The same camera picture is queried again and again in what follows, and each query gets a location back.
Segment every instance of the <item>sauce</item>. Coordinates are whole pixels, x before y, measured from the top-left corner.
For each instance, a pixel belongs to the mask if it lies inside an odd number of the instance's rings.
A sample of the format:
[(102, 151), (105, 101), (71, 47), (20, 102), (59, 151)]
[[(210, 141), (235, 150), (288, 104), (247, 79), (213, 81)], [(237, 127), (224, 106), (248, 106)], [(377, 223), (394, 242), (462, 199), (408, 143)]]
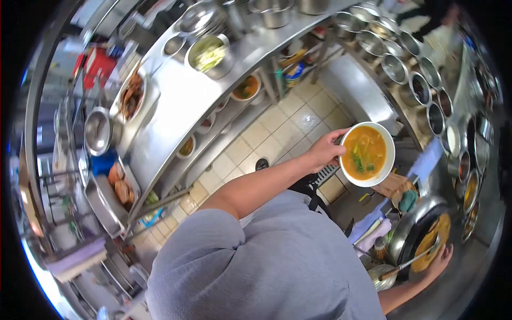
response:
[(362, 125), (355, 128), (343, 145), (347, 153), (342, 156), (343, 167), (357, 180), (376, 176), (386, 161), (386, 143), (376, 129)]

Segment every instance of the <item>stainless steel counter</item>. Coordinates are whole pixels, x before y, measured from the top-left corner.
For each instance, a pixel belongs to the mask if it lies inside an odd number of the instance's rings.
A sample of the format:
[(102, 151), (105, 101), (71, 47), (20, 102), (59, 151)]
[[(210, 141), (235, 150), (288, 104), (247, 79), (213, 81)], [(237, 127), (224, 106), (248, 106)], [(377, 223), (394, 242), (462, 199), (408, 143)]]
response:
[(281, 50), (293, 38), (311, 31), (335, 12), (355, 3), (356, 0), (331, 1), (327, 13), (318, 16), (294, 10), (290, 23), (278, 29), (264, 29), (258, 21), (253, 21), (253, 32), (231, 46), (237, 60), (235, 66), (217, 81), (162, 56), (164, 44), (174, 35), (173, 27), (169, 28), (142, 60), (143, 68), (154, 72), (153, 80), (161, 95), (153, 107), (154, 113), (145, 120), (128, 151), (130, 168), (143, 190), (142, 201), (133, 206), (130, 215), (140, 210), (143, 200), (186, 138), (266, 57)]

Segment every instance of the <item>person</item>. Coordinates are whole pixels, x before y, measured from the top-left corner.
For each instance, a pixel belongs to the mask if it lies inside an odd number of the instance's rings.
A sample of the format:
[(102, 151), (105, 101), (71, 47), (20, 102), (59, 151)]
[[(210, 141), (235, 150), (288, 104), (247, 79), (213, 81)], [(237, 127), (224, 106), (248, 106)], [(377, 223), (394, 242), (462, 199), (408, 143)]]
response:
[(396, 22), (401, 26), (404, 20), (416, 16), (429, 16), (430, 20), (412, 35), (418, 41), (423, 42), (423, 37), (432, 30), (437, 29), (441, 24), (451, 25), (457, 20), (459, 8), (451, 0), (425, 0), (419, 8), (415, 8), (396, 16)]
[(421, 280), (377, 293), (341, 229), (289, 190), (345, 154), (322, 136), (303, 155), (229, 181), (188, 216), (153, 262), (146, 301), (160, 319), (385, 319), (440, 275), (443, 246)]

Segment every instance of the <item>gray shirt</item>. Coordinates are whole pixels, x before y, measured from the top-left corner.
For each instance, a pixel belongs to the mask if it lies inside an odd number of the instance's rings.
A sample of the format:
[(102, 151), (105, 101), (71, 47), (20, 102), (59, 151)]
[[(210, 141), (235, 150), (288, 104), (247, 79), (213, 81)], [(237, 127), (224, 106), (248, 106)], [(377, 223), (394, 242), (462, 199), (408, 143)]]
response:
[(219, 209), (187, 217), (148, 281), (153, 320), (384, 319), (343, 232), (286, 190), (242, 221)]

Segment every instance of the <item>stainless steel shelf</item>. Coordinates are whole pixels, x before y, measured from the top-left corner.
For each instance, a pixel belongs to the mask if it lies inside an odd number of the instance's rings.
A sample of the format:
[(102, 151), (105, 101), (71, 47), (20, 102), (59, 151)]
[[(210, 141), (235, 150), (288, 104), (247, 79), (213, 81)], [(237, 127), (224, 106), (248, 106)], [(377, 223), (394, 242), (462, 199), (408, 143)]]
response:
[[(169, 194), (169, 192), (174, 188), (176, 184), (180, 182), (181, 178), (188, 172), (190, 167), (198, 159), (203, 158), (202, 155), (204, 151), (214, 142), (214, 140), (217, 139), (217, 137), (219, 137), (221, 132), (228, 126), (228, 124), (230, 124), (235, 118), (237, 118), (237, 116), (241, 114), (246, 108), (249, 107), (250, 109), (253, 109), (255, 107), (250, 105), (250, 103), (261, 94), (266, 94), (264, 88), (262, 88), (260, 92), (251, 100), (246, 102), (239, 102), (230, 99), (227, 105), (224, 107), (224, 109), (216, 113), (215, 122), (207, 134), (200, 135), (198, 133), (194, 133), (194, 136), (196, 137), (197, 141), (197, 147), (192, 156), (187, 159), (179, 159), (175, 157), (170, 162), (169, 166), (167, 167), (167, 170), (164, 171), (164, 173), (162, 174), (160, 180), (155, 184), (153, 190), (156, 192), (160, 199)], [(260, 104), (263, 103), (267, 103), (270, 105), (269, 98), (265, 97), (264, 101)]]

